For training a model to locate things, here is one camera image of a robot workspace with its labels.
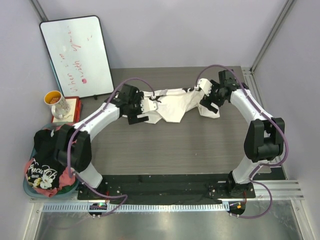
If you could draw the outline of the white robot-print t-shirt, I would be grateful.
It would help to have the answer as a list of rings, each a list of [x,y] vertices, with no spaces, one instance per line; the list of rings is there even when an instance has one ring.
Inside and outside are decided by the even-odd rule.
[[[210,111],[200,105],[200,100],[204,97],[202,90],[194,90],[192,87],[162,89],[154,92],[158,109],[150,111],[143,116],[147,116],[148,124],[156,124],[160,120],[167,123],[180,123],[185,113],[197,108],[202,117],[217,119],[220,117],[220,111]]]

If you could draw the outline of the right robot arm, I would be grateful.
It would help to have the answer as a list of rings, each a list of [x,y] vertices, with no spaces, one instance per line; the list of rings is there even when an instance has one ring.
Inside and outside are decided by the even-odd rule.
[[[200,78],[197,87],[204,93],[200,105],[216,111],[229,102],[248,123],[244,140],[244,157],[227,177],[226,189],[230,195],[238,195],[249,188],[253,177],[264,166],[282,155],[284,151],[285,122],[265,112],[253,98],[249,87],[237,80],[232,71],[218,73],[219,81]]]

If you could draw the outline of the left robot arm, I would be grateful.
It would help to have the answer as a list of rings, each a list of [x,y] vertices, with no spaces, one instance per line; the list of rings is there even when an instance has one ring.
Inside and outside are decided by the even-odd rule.
[[[65,166],[67,173],[78,175],[84,184],[97,189],[103,177],[92,164],[92,140],[123,115],[130,125],[147,121],[147,116],[138,117],[143,113],[143,103],[144,93],[135,86],[124,84],[117,96],[110,96],[84,120],[61,126],[53,152],[54,160]]]

